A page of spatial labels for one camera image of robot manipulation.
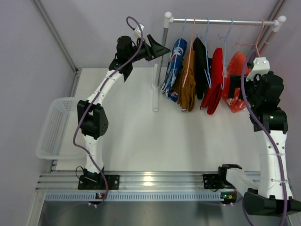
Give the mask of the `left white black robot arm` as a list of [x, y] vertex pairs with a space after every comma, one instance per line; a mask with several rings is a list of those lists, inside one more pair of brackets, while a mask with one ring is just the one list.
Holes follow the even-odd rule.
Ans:
[[141, 59], [151, 61], [170, 52], [170, 49], [157, 43], [151, 35], [147, 35], [147, 40], [138, 38], [136, 42], [129, 36], [121, 36], [117, 40], [116, 49], [115, 57], [101, 84], [90, 97], [77, 103], [76, 131], [82, 133], [85, 140], [82, 149], [87, 153], [86, 165], [79, 177], [79, 190], [109, 189], [103, 163], [103, 136], [109, 126], [104, 105], [109, 97], [127, 80], [134, 62]]

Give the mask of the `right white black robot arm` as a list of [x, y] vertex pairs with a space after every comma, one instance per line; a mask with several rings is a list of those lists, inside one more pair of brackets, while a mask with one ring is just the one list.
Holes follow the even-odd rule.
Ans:
[[240, 99], [248, 103], [260, 156], [260, 182], [256, 184], [237, 164], [223, 164], [217, 174], [203, 176], [206, 189], [235, 188], [243, 196], [247, 214], [288, 216], [299, 213], [300, 201], [294, 199], [286, 171], [285, 144], [288, 119], [279, 106], [284, 81], [272, 71], [256, 73], [249, 79], [230, 76], [229, 96], [240, 88]]

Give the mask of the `blue white patterned trousers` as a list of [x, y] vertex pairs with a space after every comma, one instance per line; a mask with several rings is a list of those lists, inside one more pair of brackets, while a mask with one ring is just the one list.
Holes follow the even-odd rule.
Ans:
[[179, 38], [171, 51], [170, 58], [167, 64], [166, 75], [161, 86], [162, 94], [167, 98], [171, 99], [173, 102], [177, 102], [178, 93], [173, 88], [173, 85], [180, 75], [180, 70], [182, 69], [183, 56], [187, 49], [187, 41], [183, 38]]

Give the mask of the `brown mustard trousers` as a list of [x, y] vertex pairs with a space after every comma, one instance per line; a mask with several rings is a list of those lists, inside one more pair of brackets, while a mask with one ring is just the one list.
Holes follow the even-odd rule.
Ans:
[[194, 108], [195, 96], [196, 96], [196, 82], [195, 82], [195, 75], [194, 75], [194, 58], [195, 58], [194, 50], [192, 50], [191, 52], [187, 80], [184, 88], [182, 88], [182, 82], [186, 74], [186, 68], [188, 64], [188, 55], [189, 54], [187, 54], [187, 57], [184, 61], [181, 75], [176, 79], [173, 88], [175, 88], [175, 91], [177, 91], [178, 93], [178, 100], [176, 103], [181, 106], [181, 110], [182, 111], [188, 110], [189, 112], [191, 112]]

